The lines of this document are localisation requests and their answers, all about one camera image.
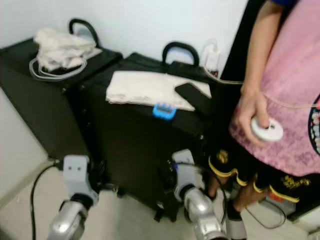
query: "black handle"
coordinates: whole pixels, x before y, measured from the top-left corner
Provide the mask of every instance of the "black handle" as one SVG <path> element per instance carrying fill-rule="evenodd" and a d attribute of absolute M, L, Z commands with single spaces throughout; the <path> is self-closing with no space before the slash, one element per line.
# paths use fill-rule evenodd
<path fill-rule="evenodd" d="M 195 50 L 195 48 L 193 46 L 190 46 L 186 43 L 183 42 L 179 42 L 179 41 L 172 41 L 170 43 L 168 43 L 162 52 L 162 62 L 165 64 L 167 61 L 167 55 L 170 49 L 172 48 L 180 48 L 180 49 L 185 49 L 187 51 L 189 51 L 193 57 L 193 65 L 195 67 L 199 66 L 199 55 L 197 53 L 197 50 Z"/>
<path fill-rule="evenodd" d="M 98 38 L 97 32 L 89 22 L 82 20 L 82 19 L 79 19 L 79 18 L 72 18 L 69 22 L 69 33 L 70 34 L 74 34 L 74 25 L 75 24 L 84 25 L 90 31 L 90 33 L 95 41 L 96 47 L 100 48 L 99 38 Z"/>

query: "black phone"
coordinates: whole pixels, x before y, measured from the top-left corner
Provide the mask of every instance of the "black phone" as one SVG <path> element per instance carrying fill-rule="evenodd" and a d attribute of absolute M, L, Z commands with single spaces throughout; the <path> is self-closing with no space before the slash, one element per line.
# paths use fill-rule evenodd
<path fill-rule="evenodd" d="M 176 86 L 174 89 L 181 97 L 190 103 L 196 111 L 205 117 L 212 115 L 211 98 L 206 96 L 199 88 L 192 83 L 185 83 Z"/>

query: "white remote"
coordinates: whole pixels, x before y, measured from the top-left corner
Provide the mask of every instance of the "white remote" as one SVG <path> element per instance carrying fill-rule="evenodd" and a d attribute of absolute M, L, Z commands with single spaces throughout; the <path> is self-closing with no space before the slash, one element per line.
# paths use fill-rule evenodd
<path fill-rule="evenodd" d="M 278 121 L 272 118 L 269 120 L 269 127 L 264 128 L 259 125 L 257 117 L 254 117 L 251 120 L 251 129 L 253 133 L 261 140 L 266 142 L 277 142 L 284 136 L 284 129 Z"/>

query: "person's hand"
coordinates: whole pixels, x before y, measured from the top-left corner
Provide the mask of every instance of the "person's hand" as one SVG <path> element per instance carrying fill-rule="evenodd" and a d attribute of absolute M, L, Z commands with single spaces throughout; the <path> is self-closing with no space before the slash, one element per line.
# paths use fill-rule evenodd
<path fill-rule="evenodd" d="M 251 119 L 256 116 L 258 124 L 262 128 L 269 127 L 266 97 L 260 90 L 245 90 L 242 88 L 241 93 L 242 97 L 236 123 L 252 143 L 263 148 L 266 144 L 252 132 Z"/>

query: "white towel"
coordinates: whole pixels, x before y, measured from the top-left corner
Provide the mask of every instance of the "white towel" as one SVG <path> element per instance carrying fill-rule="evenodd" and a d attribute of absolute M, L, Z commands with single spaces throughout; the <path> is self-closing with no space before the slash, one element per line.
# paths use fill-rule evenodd
<path fill-rule="evenodd" d="M 36 56 L 39 66 L 45 67 L 49 72 L 58 68 L 80 66 L 86 59 L 101 52 L 92 41 L 51 28 L 39 30 L 34 41 L 39 44 Z"/>
<path fill-rule="evenodd" d="M 194 111 L 195 108 L 175 92 L 175 87 L 185 83 L 194 84 L 211 98 L 207 83 L 157 72 L 115 71 L 105 99 L 111 104 L 154 106 L 157 103 L 166 103 L 177 109 Z"/>

